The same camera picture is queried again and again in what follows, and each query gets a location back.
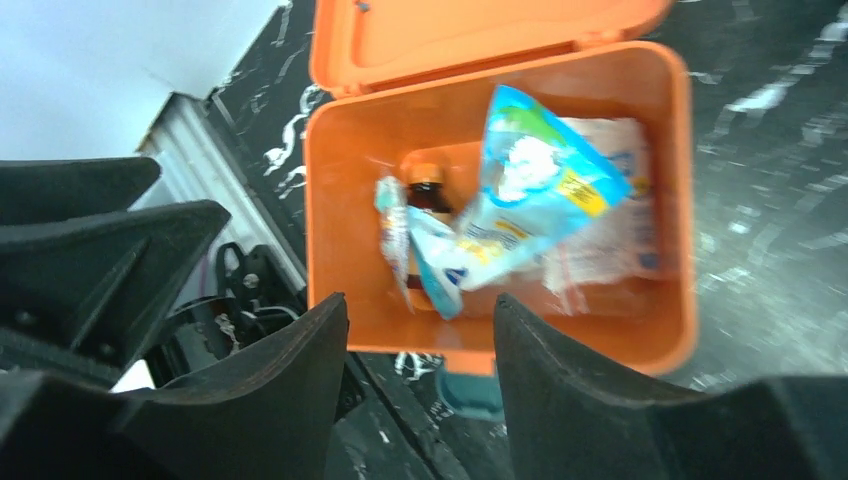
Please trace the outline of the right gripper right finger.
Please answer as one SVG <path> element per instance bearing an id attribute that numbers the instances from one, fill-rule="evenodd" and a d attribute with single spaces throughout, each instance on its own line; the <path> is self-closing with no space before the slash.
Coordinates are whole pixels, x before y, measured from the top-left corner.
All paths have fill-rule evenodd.
<path id="1" fill-rule="evenodd" d="M 704 393 L 641 374 L 508 294 L 497 371 L 519 479 L 843 479 L 847 380 L 759 379 Z"/>

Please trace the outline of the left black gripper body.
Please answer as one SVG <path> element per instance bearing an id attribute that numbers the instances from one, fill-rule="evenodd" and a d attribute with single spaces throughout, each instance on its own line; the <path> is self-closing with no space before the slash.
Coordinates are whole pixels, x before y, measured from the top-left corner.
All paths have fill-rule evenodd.
<path id="1" fill-rule="evenodd" d="M 305 288 L 269 246 L 216 248 L 200 262 L 198 287 L 145 356 L 156 387 L 198 395 L 221 423 L 333 424 L 364 402 L 345 324 L 309 311 Z"/>

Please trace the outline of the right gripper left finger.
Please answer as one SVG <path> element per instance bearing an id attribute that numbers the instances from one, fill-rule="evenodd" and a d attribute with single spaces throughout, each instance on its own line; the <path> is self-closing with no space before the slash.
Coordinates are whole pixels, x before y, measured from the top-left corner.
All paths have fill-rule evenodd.
<path id="1" fill-rule="evenodd" d="M 5 479 L 320 479 L 348 335 L 334 293 L 292 325 L 159 389 L 38 370 L 1 378 Z"/>

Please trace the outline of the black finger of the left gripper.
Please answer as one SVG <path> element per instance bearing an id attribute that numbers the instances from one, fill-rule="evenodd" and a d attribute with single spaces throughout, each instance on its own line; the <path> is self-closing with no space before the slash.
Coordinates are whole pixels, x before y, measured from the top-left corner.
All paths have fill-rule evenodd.
<path id="1" fill-rule="evenodd" d="M 1 164 L 1 368 L 110 387 L 160 339 L 229 221 L 212 200 L 136 208 L 149 157 Z"/>

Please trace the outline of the small teal packet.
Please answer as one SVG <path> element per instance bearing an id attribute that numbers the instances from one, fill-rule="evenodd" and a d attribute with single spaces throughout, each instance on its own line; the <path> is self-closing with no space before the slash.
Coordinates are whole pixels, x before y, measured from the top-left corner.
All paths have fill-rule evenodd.
<path id="1" fill-rule="evenodd" d="M 379 214 L 380 251 L 408 310 L 414 313 L 407 287 L 410 238 L 404 184 L 392 175 L 379 178 L 375 185 L 374 207 Z"/>

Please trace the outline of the clear bag with teal packet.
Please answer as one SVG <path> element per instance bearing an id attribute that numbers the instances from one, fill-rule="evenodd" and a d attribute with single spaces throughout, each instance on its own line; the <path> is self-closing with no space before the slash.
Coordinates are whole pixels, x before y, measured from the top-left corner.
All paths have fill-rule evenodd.
<path id="1" fill-rule="evenodd" d="M 640 314 L 662 277 L 651 149 L 644 128 L 633 118 L 562 121 L 618 169 L 630 193 L 545 259 L 544 285 L 556 295 L 556 310 L 565 315 Z"/>

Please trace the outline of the brown medicine bottle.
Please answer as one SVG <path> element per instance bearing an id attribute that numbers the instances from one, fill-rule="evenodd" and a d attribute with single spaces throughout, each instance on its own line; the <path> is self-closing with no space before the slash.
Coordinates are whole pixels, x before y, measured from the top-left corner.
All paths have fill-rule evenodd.
<path id="1" fill-rule="evenodd" d="M 407 204 L 419 208 L 431 217 L 450 225 L 454 208 L 444 193 L 444 174 L 440 165 L 430 162 L 413 164 L 407 170 Z M 413 249 L 409 251 L 406 286 L 410 295 L 421 303 L 425 291 Z"/>

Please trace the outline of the blue cotton swab packet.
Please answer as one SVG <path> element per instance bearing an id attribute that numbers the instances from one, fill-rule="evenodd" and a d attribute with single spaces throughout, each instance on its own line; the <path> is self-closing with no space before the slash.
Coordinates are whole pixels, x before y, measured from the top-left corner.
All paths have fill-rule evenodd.
<path id="1" fill-rule="evenodd" d="M 452 224 L 408 206 L 424 292 L 445 320 L 487 287 L 590 226 L 630 195 L 620 170 L 530 95 L 495 88 L 478 189 Z"/>

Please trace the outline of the orange medicine box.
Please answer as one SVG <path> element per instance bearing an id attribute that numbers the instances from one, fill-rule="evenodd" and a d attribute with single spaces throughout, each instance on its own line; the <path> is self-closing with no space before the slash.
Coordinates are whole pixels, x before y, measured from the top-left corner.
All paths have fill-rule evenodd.
<path id="1" fill-rule="evenodd" d="M 441 355 L 456 373 L 494 370 L 496 295 L 479 316 L 410 312 L 378 247 L 374 187 L 413 160 L 443 160 L 454 201 L 473 193 L 494 88 L 516 87 L 561 116 L 632 117 L 646 131 L 660 276 L 631 280 L 630 318 L 549 323 L 645 374 L 691 356 L 694 293 L 691 92 L 672 49 L 645 40 L 668 1 L 320 1 L 313 81 L 332 99 L 303 143 L 308 298 L 340 292 L 359 352 Z"/>

